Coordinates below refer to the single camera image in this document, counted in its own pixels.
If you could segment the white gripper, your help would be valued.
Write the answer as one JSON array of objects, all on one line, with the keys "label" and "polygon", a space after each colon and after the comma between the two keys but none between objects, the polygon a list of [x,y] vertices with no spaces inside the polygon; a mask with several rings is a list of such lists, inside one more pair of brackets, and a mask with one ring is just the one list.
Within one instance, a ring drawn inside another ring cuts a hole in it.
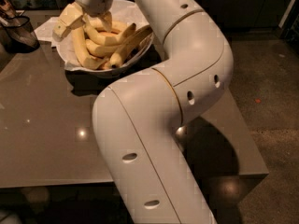
[{"label": "white gripper", "polygon": [[52,37],[55,41],[61,41],[74,29],[83,24],[83,9],[91,16],[99,16],[90,19],[91,27],[96,30],[110,32],[112,30],[112,14],[110,9],[113,0],[75,0],[68,4],[56,21]]}]

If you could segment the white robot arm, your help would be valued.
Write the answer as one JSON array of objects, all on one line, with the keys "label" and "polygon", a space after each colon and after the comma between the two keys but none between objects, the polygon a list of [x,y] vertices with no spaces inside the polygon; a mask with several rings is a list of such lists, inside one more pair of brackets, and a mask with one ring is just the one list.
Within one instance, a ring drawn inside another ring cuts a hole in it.
[{"label": "white robot arm", "polygon": [[173,138],[225,93],[228,41],[194,0],[135,0],[166,58],[107,86],[93,131],[135,224],[217,224]]}]

